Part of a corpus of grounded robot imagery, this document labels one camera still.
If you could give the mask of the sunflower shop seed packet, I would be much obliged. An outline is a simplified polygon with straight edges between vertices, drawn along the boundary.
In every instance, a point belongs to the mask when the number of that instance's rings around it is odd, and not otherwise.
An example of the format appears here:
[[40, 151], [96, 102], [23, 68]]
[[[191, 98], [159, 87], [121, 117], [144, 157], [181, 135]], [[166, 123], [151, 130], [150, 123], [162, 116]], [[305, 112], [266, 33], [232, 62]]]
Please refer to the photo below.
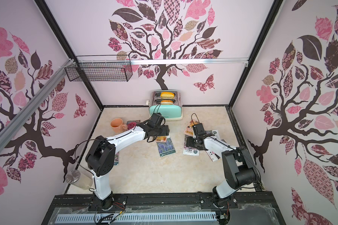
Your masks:
[[185, 132], [184, 132], [184, 134], [186, 135], [186, 136], [191, 136], [191, 137], [193, 137], [194, 136], [194, 131], [193, 131], [193, 126], [194, 125], [196, 125], [196, 124], [198, 124], [199, 122], [198, 121], [196, 121], [196, 120], [191, 120], [189, 123], [188, 123], [188, 125], [187, 125], [187, 127], [185, 128]]

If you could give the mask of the pink cosmos seed packet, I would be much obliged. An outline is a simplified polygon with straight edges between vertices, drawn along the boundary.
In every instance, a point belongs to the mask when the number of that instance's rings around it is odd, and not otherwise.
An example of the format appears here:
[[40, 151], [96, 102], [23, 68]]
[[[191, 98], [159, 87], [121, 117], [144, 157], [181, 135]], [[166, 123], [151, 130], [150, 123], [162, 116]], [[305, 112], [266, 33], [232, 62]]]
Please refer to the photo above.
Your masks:
[[184, 155], [188, 155], [188, 156], [199, 156], [200, 155], [199, 150], [197, 150], [197, 149], [195, 149], [193, 147], [188, 146], [190, 138], [191, 138], [190, 136], [185, 135], [183, 154]]

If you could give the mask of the lavender seed packet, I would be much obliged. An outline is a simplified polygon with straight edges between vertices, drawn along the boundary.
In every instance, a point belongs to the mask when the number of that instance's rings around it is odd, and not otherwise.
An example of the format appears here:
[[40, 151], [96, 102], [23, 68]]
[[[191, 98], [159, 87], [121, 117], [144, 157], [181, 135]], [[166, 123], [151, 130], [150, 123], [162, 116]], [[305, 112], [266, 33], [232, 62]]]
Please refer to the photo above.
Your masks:
[[210, 137], [215, 138], [217, 140], [221, 140], [220, 134], [218, 130], [208, 130], [206, 131], [207, 134], [211, 134]]
[[176, 153], [175, 147], [173, 145], [172, 139], [170, 137], [167, 138], [166, 142], [157, 142], [158, 152], [160, 157], [164, 157], [167, 155], [171, 155]]

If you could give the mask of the pink hollyhock seed packet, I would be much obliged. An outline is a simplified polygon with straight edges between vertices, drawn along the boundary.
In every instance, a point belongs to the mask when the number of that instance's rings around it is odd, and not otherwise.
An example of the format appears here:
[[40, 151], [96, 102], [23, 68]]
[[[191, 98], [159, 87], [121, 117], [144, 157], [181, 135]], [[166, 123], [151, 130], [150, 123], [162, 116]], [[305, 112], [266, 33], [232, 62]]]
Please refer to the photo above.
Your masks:
[[220, 159], [220, 157], [215, 154], [214, 152], [212, 151], [206, 151], [207, 155], [210, 157], [210, 159], [212, 160], [212, 162], [216, 162], [217, 160]]

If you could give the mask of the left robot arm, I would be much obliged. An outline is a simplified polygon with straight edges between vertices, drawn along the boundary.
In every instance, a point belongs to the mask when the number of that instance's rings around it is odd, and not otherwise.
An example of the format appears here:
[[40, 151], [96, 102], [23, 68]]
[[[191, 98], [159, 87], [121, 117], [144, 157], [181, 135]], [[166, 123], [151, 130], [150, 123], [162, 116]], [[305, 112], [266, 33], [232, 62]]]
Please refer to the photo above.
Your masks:
[[114, 197], [110, 187], [109, 172], [114, 167], [115, 155], [124, 148], [146, 140], [154, 142], [159, 136], [169, 135], [169, 126], [160, 113], [152, 116], [134, 128], [113, 137], [98, 136], [86, 155], [88, 169], [94, 180], [94, 203], [98, 208], [109, 210], [113, 206]]

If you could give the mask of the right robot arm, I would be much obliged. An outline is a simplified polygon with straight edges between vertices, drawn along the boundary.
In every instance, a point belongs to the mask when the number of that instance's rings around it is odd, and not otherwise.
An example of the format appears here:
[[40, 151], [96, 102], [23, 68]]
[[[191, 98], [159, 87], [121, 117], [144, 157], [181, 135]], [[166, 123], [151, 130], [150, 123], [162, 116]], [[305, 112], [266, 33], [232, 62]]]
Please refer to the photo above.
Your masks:
[[202, 123], [194, 124], [190, 147], [209, 151], [221, 156], [225, 180], [213, 188], [213, 200], [217, 206], [229, 200], [236, 192], [247, 185], [261, 182], [260, 172], [251, 159], [246, 147], [235, 147], [218, 139], [213, 133], [204, 129]]

